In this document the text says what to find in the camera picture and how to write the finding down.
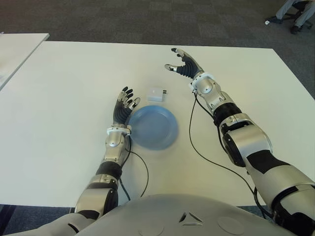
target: plastic plate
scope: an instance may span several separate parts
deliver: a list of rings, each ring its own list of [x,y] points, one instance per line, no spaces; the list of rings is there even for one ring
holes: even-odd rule
[[[152,150],[169,147],[178,135],[174,115],[160,106],[140,108],[131,116],[129,125],[131,125],[132,140]]]

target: small white box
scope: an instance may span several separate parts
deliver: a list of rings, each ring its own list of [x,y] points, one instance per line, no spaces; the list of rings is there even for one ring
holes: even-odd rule
[[[147,99],[149,101],[161,102],[163,100],[163,89],[159,87],[149,88]]]

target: gray pants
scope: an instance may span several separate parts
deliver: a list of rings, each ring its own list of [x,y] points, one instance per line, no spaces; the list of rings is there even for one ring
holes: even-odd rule
[[[285,4],[277,11],[276,17],[282,19],[285,13],[292,7],[293,4],[299,2],[300,0],[287,0]],[[301,27],[307,19],[309,19],[315,12],[315,1],[311,1],[306,4],[303,14],[295,21],[295,26]]]

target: white desk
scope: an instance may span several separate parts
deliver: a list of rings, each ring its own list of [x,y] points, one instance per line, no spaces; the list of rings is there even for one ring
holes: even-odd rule
[[[272,49],[187,47],[242,111],[271,138],[274,155],[315,178],[315,102]],[[236,205],[254,205],[243,181],[200,158],[189,143],[193,95],[190,79],[164,69],[181,64],[171,46],[43,42],[0,92],[0,203],[74,206],[103,158],[106,128],[124,86],[149,105],[146,90],[168,91],[165,102],[179,136],[166,150],[135,145],[150,172],[146,195],[188,193]],[[222,151],[209,116],[196,107],[192,139],[207,158],[246,170]],[[122,176],[131,198],[143,190],[146,172],[131,156]],[[120,203],[126,198],[119,189]]]
[[[0,90],[48,37],[47,33],[0,34]]]

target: shoe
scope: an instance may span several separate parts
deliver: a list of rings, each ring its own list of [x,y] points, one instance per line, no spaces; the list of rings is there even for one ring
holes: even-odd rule
[[[282,24],[282,19],[278,19],[276,16],[272,16],[266,19],[266,21],[272,22],[272,23],[277,23],[277,24]]]
[[[291,29],[290,29],[290,32],[292,34],[297,34],[298,31],[300,31],[300,28],[298,26],[292,26]]]

